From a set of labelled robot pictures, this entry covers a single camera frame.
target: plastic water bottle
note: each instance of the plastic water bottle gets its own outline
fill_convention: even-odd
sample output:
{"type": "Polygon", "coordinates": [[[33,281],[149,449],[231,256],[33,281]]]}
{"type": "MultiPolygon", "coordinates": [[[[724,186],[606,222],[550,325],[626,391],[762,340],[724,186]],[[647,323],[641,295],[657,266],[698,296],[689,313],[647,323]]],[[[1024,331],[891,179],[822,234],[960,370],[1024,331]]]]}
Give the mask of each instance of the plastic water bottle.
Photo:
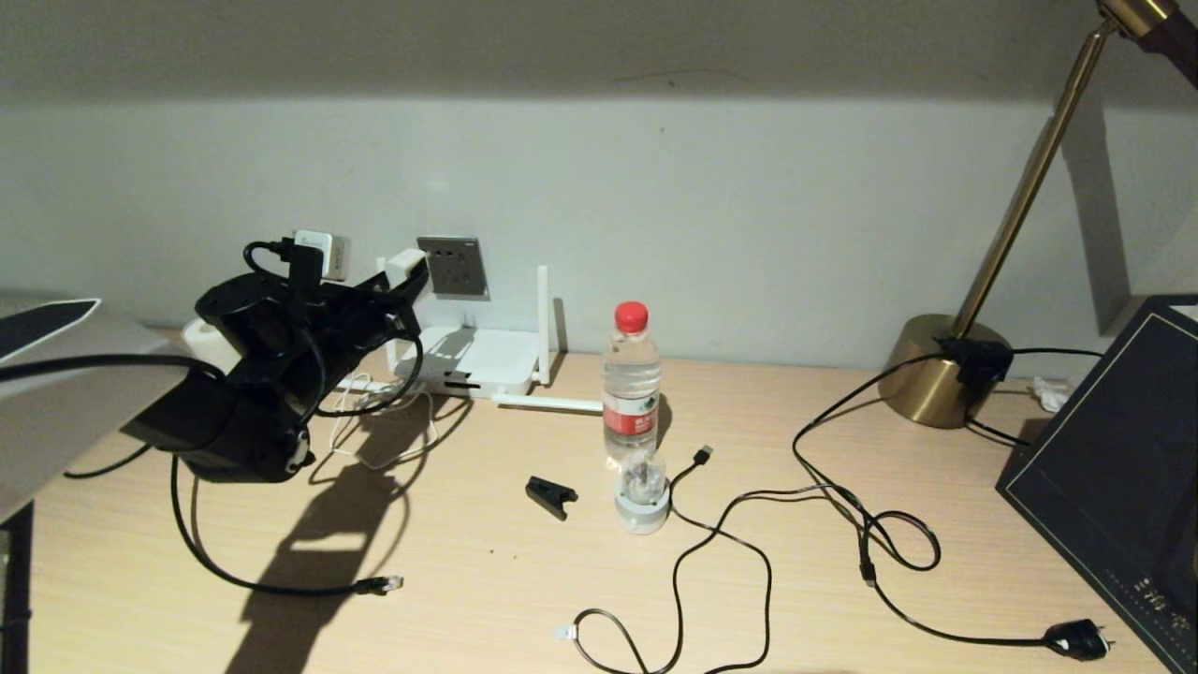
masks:
{"type": "Polygon", "coordinates": [[[616,329],[603,354],[603,421],[607,466],[634,453],[658,449],[661,357],[649,336],[649,309],[641,302],[616,306],[616,329]]]}

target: red bottle cap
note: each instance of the red bottle cap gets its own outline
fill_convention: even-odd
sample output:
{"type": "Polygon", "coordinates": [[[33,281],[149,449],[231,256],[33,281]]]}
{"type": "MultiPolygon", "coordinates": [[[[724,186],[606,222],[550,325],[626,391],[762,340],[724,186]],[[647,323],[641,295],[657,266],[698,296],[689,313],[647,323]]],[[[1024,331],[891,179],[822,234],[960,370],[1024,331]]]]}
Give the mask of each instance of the red bottle cap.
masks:
{"type": "Polygon", "coordinates": [[[624,333],[645,332],[649,323],[649,308],[641,302],[621,302],[616,306],[616,329],[624,333]]]}

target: bottle label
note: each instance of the bottle label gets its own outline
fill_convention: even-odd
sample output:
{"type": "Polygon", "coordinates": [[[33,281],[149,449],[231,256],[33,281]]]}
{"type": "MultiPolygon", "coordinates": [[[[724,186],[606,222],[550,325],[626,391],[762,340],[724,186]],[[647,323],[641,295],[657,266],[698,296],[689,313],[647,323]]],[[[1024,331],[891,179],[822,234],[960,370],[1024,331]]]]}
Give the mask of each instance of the bottle label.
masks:
{"type": "Polygon", "coordinates": [[[611,394],[603,397],[603,421],[621,436],[640,436],[658,424],[658,395],[643,399],[617,399],[611,394]]]}

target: gray wall outlet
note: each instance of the gray wall outlet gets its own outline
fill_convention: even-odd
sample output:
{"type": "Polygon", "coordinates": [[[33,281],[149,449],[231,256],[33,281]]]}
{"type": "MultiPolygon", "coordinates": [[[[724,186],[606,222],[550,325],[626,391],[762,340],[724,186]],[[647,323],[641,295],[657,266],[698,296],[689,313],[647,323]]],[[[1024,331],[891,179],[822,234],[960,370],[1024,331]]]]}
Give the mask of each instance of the gray wall outlet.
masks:
{"type": "Polygon", "coordinates": [[[420,236],[417,245],[429,255],[432,291],[443,295],[486,295],[486,272],[478,238],[420,236]]]}

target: light wood tabletop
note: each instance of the light wood tabletop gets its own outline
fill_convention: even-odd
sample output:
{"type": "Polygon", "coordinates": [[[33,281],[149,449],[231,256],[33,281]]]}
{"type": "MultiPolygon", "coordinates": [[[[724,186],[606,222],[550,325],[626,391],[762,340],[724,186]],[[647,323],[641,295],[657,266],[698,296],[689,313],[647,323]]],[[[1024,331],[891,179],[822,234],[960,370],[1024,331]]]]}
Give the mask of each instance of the light wood tabletop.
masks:
{"type": "MultiPolygon", "coordinates": [[[[595,357],[570,354],[559,365],[552,388],[536,395],[597,397],[595,357]]],[[[679,486],[678,508],[714,522],[742,492],[809,485],[791,438],[869,376],[667,362],[668,473],[689,466],[700,447],[715,449],[679,486]]],[[[1017,383],[1000,389],[984,421],[1018,432],[1045,417],[1017,383]]],[[[896,605],[933,627],[981,637],[1039,637],[1049,625],[1091,618],[1118,644],[1106,660],[1078,663],[1042,648],[927,636],[861,581],[854,529],[827,502],[746,503],[727,529],[761,547],[774,570],[773,643],[758,672],[1163,670],[994,491],[1008,448],[912,424],[872,391],[859,402],[873,405],[815,430],[800,450],[867,508],[909,511],[939,536],[944,559],[928,573],[901,569],[876,549],[879,582],[896,605]]],[[[555,639],[555,629],[589,607],[618,615],[647,664],[662,666],[677,630],[671,569],[704,533],[676,517],[651,536],[621,529],[595,417],[455,399],[434,407],[441,441],[391,470],[333,455],[283,485],[199,486],[202,545],[234,575],[305,587],[403,576],[404,588],[386,597],[252,595],[211,576],[175,530],[167,455],[95,480],[54,481],[35,511],[34,672],[586,673],[595,669],[573,643],[555,639]],[[565,522],[525,496],[532,475],[577,491],[565,522]]],[[[422,447],[428,409],[419,400],[355,425],[341,447],[374,461],[422,447]]],[[[319,457],[328,454],[331,426],[311,425],[319,457]]],[[[74,469],[135,448],[114,435],[74,469]]],[[[186,508],[193,481],[184,476],[186,508]]],[[[893,524],[891,534],[913,560],[928,559],[914,530],[893,524]]],[[[679,581],[685,645],[676,670],[755,658],[763,640],[762,561],[719,540],[683,564],[679,581]]],[[[601,618],[583,621],[581,638],[600,661],[636,669],[601,618]]]]}

